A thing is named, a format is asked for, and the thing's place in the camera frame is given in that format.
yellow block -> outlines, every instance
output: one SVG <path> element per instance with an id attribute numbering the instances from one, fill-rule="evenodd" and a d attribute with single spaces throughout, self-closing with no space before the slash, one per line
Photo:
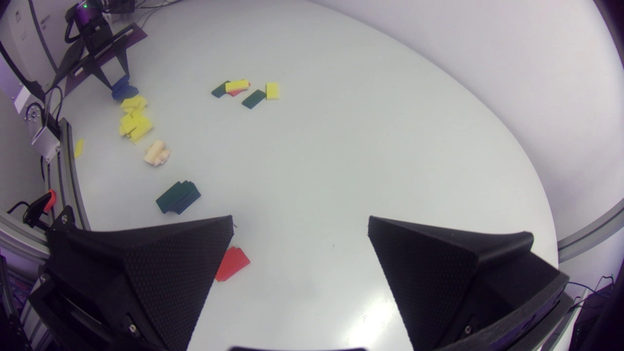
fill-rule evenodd
<path id="1" fill-rule="evenodd" d="M 249 81 L 247 81 L 246 79 L 225 83 L 225 92 L 247 90 L 247 89 L 249 89 Z"/>
<path id="2" fill-rule="evenodd" d="M 132 116 L 132 118 L 136 119 L 138 118 L 138 116 L 143 115 L 144 110 L 145 110 L 145 106 L 137 107 L 136 109 L 132 110 L 132 112 L 130 112 L 130 115 Z"/>
<path id="3" fill-rule="evenodd" d="M 280 98 L 280 87 L 277 83 L 266 83 L 266 99 L 277 100 Z"/>
<path id="4" fill-rule="evenodd" d="M 137 121 L 132 118 L 132 115 L 127 114 L 124 117 L 121 117 L 121 126 L 124 128 L 124 131 L 127 133 L 132 132 L 137 127 Z"/>
<path id="5" fill-rule="evenodd" d="M 121 103 L 121 108 L 124 109 L 137 109 L 143 108 L 147 105 L 147 100 L 141 95 L 137 95 L 135 97 L 131 97 L 130 99 L 126 99 Z"/>
<path id="6" fill-rule="evenodd" d="M 74 158 L 77 159 L 82 155 L 82 148 L 84 147 L 84 139 L 80 139 L 76 142 L 76 147 L 74 148 Z"/>
<path id="7" fill-rule="evenodd" d="M 145 122 L 141 123 L 138 127 L 136 127 L 132 132 L 130 132 L 130 140 L 136 144 L 141 140 L 141 138 L 145 135 L 145 133 L 152 130 L 154 126 L 145 118 Z"/>

wooden block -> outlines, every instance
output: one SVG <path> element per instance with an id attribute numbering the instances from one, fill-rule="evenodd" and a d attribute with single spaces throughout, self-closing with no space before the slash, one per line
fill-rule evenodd
<path id="1" fill-rule="evenodd" d="M 160 140 L 156 140 L 152 144 L 152 146 L 150 146 L 150 149 L 147 151 L 147 154 L 145 155 L 145 157 L 143 157 L 143 161 L 149 164 L 154 164 L 154 160 L 156 159 L 156 157 L 158 157 L 158 155 L 160 155 L 160 153 L 162 152 L 164 148 L 165 148 L 165 143 Z"/>
<path id="2" fill-rule="evenodd" d="M 246 90 L 249 88 L 249 85 L 251 84 L 246 79 L 242 79 L 240 81 L 228 82 L 228 83 L 225 83 L 225 92 Z"/>
<path id="3" fill-rule="evenodd" d="M 277 83 L 266 83 L 266 99 L 277 100 L 280 98 L 280 87 Z"/>
<path id="4" fill-rule="evenodd" d="M 140 116 L 143 116 L 143 111 L 145 110 L 145 107 L 143 108 L 136 108 L 134 110 L 132 110 L 132 112 L 130 112 L 130 116 L 132 116 L 132 118 L 136 119 Z"/>
<path id="5" fill-rule="evenodd" d="M 82 148 L 84 147 L 84 139 L 80 139 L 76 142 L 76 147 L 74 148 L 74 158 L 77 159 L 82 155 Z"/>
<path id="6" fill-rule="evenodd" d="M 121 103 L 121 108 L 122 109 L 137 109 L 137 108 L 143 108 L 147 105 L 147 100 L 145 100 L 144 97 L 142 97 L 141 95 L 137 95 L 135 97 L 131 97 L 130 99 L 126 99 Z"/>
<path id="7" fill-rule="evenodd" d="M 152 123 L 150 122 L 150 120 L 148 120 L 147 118 L 145 118 L 144 121 L 142 121 L 142 123 L 137 126 L 134 130 L 132 130 L 132 132 L 130 132 L 130 140 L 136 144 L 139 142 L 139 140 L 149 131 L 152 130 L 154 126 L 152 125 Z"/>
<path id="8" fill-rule="evenodd" d="M 217 282 L 224 282 L 249 263 L 250 261 L 243 250 L 239 247 L 232 246 L 225 252 L 225 255 L 223 255 L 215 279 Z"/>
<path id="9" fill-rule="evenodd" d="M 265 92 L 263 92 L 262 90 L 256 90 L 255 92 L 252 92 L 252 94 L 249 95 L 245 100 L 243 100 L 242 104 L 245 107 L 252 109 L 260 101 L 264 100 L 265 97 L 266 97 Z"/>
<path id="10" fill-rule="evenodd" d="M 162 213 L 167 213 L 171 209 L 171 206 L 176 204 L 186 194 L 186 188 L 182 186 L 182 183 L 176 182 L 171 188 L 165 191 L 164 194 L 156 199 L 156 204 Z"/>
<path id="11" fill-rule="evenodd" d="M 132 132 L 137 127 L 137 121 L 132 118 L 131 114 L 127 114 L 124 117 L 121 117 L 120 122 L 126 134 Z"/>
<path id="12" fill-rule="evenodd" d="M 153 165 L 154 166 L 160 166 L 161 164 L 167 162 L 167 160 L 169 160 L 169 156 L 171 155 L 171 150 L 163 150 L 160 152 L 160 154 L 156 157 L 156 159 L 154 160 Z"/>
<path id="13" fill-rule="evenodd" d="M 245 91 L 247 89 L 241 89 L 241 90 L 234 90 L 234 91 L 230 91 L 228 94 L 231 96 L 236 96 L 239 95 L 241 92 Z"/>
<path id="14" fill-rule="evenodd" d="M 225 95 L 225 84 L 229 83 L 230 81 L 225 81 L 223 82 L 223 84 L 221 84 L 220 86 L 216 87 L 215 90 L 212 91 L 212 95 L 215 97 L 222 97 Z"/>

tabletop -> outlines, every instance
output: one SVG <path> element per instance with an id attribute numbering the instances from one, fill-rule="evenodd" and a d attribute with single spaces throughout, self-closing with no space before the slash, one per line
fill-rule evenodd
<path id="1" fill-rule="evenodd" d="M 370 244 L 368 217 L 488 233 L 534 233 L 557 266 L 548 201 L 513 135 L 416 52 L 305 1 L 184 1 L 156 12 L 128 50 L 154 123 L 138 145 L 89 77 L 63 117 L 84 138 L 76 168 L 92 230 L 233 215 L 251 264 L 215 282 L 189 350 L 411 350 Z M 120 72 L 113 60 L 104 71 Z M 248 79 L 250 90 L 210 91 Z M 278 82 L 280 99 L 241 105 Z M 142 160 L 156 139 L 164 165 Z M 182 215 L 155 199 L 190 180 Z"/>

blue block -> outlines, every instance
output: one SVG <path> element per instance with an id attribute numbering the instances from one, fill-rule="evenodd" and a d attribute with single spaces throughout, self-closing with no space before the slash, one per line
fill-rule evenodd
<path id="1" fill-rule="evenodd" d="M 111 89 L 113 91 L 118 91 L 121 87 L 128 85 L 129 82 L 130 82 L 130 76 L 123 76 L 115 84 L 113 84 Z"/>
<path id="2" fill-rule="evenodd" d="M 138 94 L 139 90 L 136 87 L 133 87 L 131 85 L 125 85 L 119 90 L 112 92 L 110 95 L 113 97 L 113 100 L 122 102 L 123 100 L 130 99 L 131 97 L 135 97 Z"/>

cable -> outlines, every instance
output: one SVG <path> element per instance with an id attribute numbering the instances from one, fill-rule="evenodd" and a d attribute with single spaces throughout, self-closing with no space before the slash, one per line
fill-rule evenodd
<path id="1" fill-rule="evenodd" d="M 145 6 L 145 7 L 140 7 L 140 9 L 160 9 L 161 7 L 165 7 L 165 6 L 169 6 L 169 5 L 173 5 L 173 4 L 177 4 L 178 2 L 180 2 L 182 0 L 177 0 L 177 1 L 172 1 L 172 2 L 168 2 L 167 4 L 161 4 L 158 6 Z"/>
<path id="2" fill-rule="evenodd" d="M 601 293 L 601 292 L 597 292 L 596 290 L 593 290 L 592 288 L 588 287 L 588 286 L 587 286 L 587 285 L 585 285 L 585 284 L 575 283 L 575 282 L 568 282 L 568 284 L 574 284 L 574 285 L 578 285 L 578 286 L 581 286 L 581 287 L 585 287 L 585 288 L 589 289 L 589 291 L 593 292 L 594 294 L 596 294 L 596 295 L 598 295 L 598 296 L 602 296 L 602 297 L 609 297 L 609 295 L 603 295 L 603 293 Z"/>
<path id="3" fill-rule="evenodd" d="M 54 108 L 54 111 L 50 112 L 50 104 L 52 104 L 52 93 L 50 93 L 50 99 L 47 101 L 46 106 L 44 108 L 44 113 L 46 114 L 46 123 L 44 123 L 44 125 L 47 124 L 47 117 L 48 117 L 48 115 L 53 116 L 54 113 L 56 113 L 56 118 L 53 117 L 54 120 L 55 120 L 55 123 L 56 123 L 55 126 L 59 125 L 59 116 L 61 114 L 61 109 L 63 107 L 63 100 L 65 99 L 65 96 L 63 95 L 63 90 L 58 85 L 55 85 L 55 86 L 51 87 L 48 90 L 48 92 L 51 92 L 54 89 L 58 89 L 61 98 L 59 99 L 58 105 Z"/>
<path id="4" fill-rule="evenodd" d="M 26 201 L 20 201 L 20 202 L 18 202 L 17 204 L 13 205 L 13 207 L 11 207 L 11 209 L 10 209 L 10 210 L 6 211 L 6 213 L 8 213 L 8 214 L 13 213 L 13 211 L 15 211 L 15 209 L 17 209 L 20 205 L 30 206 L 30 205 L 28 204 L 28 202 L 26 202 Z"/>
<path id="5" fill-rule="evenodd" d="M 593 288 L 594 290 L 598 290 L 598 286 L 600 285 L 600 282 L 603 279 L 611 279 L 611 284 L 615 285 L 615 279 L 613 279 L 613 274 L 611 276 L 607 276 L 607 275 L 603 275 L 602 277 L 600 277 L 600 279 L 598 280 L 598 284 L 596 284 L 596 287 Z"/>
<path id="6" fill-rule="evenodd" d="M 43 156 L 41 156 L 41 158 L 39 159 L 39 168 L 41 168 L 41 179 L 43 179 L 43 181 L 46 181 L 46 175 L 43 173 Z"/>
<path id="7" fill-rule="evenodd" d="M 576 299 L 579 299 L 579 298 L 580 298 L 580 296 L 575 297 L 575 298 L 574 298 L 574 301 L 576 301 Z M 583 308 L 583 309 L 584 309 L 585 307 L 587 307 L 587 308 L 589 308 L 589 309 L 599 309 L 599 308 L 601 308 L 600 306 L 590 306 L 590 305 L 587 305 L 587 304 L 585 304 L 585 305 L 581 305 L 583 302 L 587 301 L 587 299 L 589 299 L 589 297 L 584 298 L 583 300 L 579 301 L 577 304 L 575 304 L 575 305 L 573 305 L 572 307 L 570 307 L 570 309 L 568 310 L 568 312 L 572 311 L 573 309 L 577 309 L 577 308 L 579 308 L 579 307 L 581 307 L 581 308 Z"/>
<path id="8" fill-rule="evenodd" d="M 145 21 L 143 22 L 143 24 L 141 24 L 139 27 L 141 29 L 143 29 L 143 27 L 145 26 L 145 23 L 147 23 L 147 21 L 150 19 L 150 17 L 152 17 L 152 15 L 154 13 L 156 13 L 156 11 L 162 9 L 163 7 L 169 6 L 169 5 L 173 5 L 173 4 L 177 4 L 178 2 L 182 2 L 182 0 L 175 0 L 175 1 L 171 1 L 168 2 L 167 0 L 163 1 L 160 5 L 158 6 L 148 6 L 148 7 L 142 7 L 142 9 L 151 9 L 150 11 L 147 11 L 146 13 L 142 14 L 139 19 L 137 20 L 137 22 L 139 22 L 141 20 L 141 18 L 146 15 L 149 14 L 146 18 Z"/>

